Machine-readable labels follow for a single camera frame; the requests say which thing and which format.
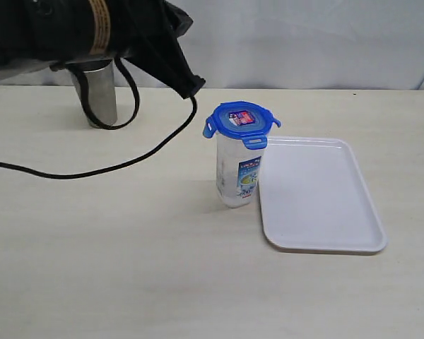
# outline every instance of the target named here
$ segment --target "white tray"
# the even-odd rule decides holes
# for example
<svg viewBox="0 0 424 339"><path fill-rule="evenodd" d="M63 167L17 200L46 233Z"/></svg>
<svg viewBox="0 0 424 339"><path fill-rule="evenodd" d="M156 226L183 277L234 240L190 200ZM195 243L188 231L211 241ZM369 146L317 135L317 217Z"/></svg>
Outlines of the white tray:
<svg viewBox="0 0 424 339"><path fill-rule="evenodd" d="M259 181L267 239L279 249L377 253L387 236L350 147L270 137Z"/></svg>

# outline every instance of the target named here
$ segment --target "black cord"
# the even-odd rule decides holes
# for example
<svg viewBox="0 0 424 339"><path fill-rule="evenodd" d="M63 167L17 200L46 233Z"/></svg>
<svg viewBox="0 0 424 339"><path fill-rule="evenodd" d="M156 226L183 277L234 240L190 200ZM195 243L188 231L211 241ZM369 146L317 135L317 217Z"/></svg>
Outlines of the black cord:
<svg viewBox="0 0 424 339"><path fill-rule="evenodd" d="M192 122L193 118L196 115L196 112L198 111L198 103L196 102L195 97L191 96L190 99L192 100L192 104L193 104L192 113L189 115L187 120L178 129L176 129L176 131L172 132L164 141L159 143L154 149L150 150L146 154L144 154L140 157L137 157L133 160L126 161L126 162L124 162L120 165L115 165L115 166L111 166L111 167L97 169L97 170L91 171L91 172L84 172L84 173L78 173L78 174L50 174L50 173L40 172L40 171L37 171L36 169L31 169L31 168L20 166L20 165L8 164L6 162L0 162L0 168L24 172L24 173L27 173L27 174L35 175L36 177L42 177L42 178L46 178L46 179L72 180L72 179L82 179L82 178L93 177L95 175L117 171L117 170L121 170L125 167L135 165L136 163L143 161L143 160L146 160L149 157L151 157L152 155L155 155L167 143L169 143L179 133L181 133L184 129L186 129L188 127L188 125L190 125L190 123Z"/></svg>
<svg viewBox="0 0 424 339"><path fill-rule="evenodd" d="M77 78L78 84L80 85L80 101L82 104L83 111L85 112L87 118L91 120L91 122L97 127L101 129L107 129L109 131L122 129L123 127L129 125L133 120L135 120L136 115L138 114L140 109L140 93L139 93L139 89L136 87L136 84L134 79L132 78L132 75L127 70L126 66L123 65L119 55L117 55L114 58L114 63L116 64L116 67L121 72L121 74L125 77L127 83L132 89L132 93L134 94L134 99L135 99L135 109L130 119L124 124L116 125L116 126L104 124L102 121L98 119L98 117L94 114L90 106L90 86L84 72L76 65L73 65L73 64L66 65L66 69L70 71Z"/></svg>

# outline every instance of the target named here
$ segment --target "table surface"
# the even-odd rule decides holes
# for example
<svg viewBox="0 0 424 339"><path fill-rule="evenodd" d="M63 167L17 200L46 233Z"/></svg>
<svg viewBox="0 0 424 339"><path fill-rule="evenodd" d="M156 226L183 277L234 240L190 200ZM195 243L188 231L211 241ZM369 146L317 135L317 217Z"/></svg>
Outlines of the table surface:
<svg viewBox="0 0 424 339"><path fill-rule="evenodd" d="M0 87L0 160L74 173L151 149L188 116L141 91L137 120L89 128L73 88ZM120 117L132 111L117 91ZM259 103L280 136L350 143L389 245L376 256L280 253L257 202L215 189L220 102ZM151 159L56 182L0 169L0 339L424 339L424 92L202 90L193 124Z"/></svg>

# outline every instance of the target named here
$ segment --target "white backdrop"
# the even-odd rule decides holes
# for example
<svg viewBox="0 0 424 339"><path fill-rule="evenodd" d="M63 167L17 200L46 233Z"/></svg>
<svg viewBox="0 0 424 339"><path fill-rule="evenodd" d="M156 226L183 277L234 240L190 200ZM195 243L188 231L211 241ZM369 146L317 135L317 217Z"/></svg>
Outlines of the white backdrop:
<svg viewBox="0 0 424 339"><path fill-rule="evenodd" d="M424 0L172 0L213 88L424 88ZM132 68L139 85L157 81ZM43 71L4 83L70 84ZM118 75L117 85L125 85Z"/></svg>

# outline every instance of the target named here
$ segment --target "silver canister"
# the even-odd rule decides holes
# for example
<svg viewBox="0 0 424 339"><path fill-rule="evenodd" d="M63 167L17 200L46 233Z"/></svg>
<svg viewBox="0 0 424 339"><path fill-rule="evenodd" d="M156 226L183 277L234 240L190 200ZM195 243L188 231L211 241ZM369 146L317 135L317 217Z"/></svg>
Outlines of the silver canister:
<svg viewBox="0 0 424 339"><path fill-rule="evenodd" d="M92 61L77 66L85 73L90 87L90 106L94 115L104 124L113 125L118 120L116 93L114 89L113 63L107 61ZM81 97L81 89L77 78L71 74L77 95ZM97 126L88 119L88 123Z"/></svg>

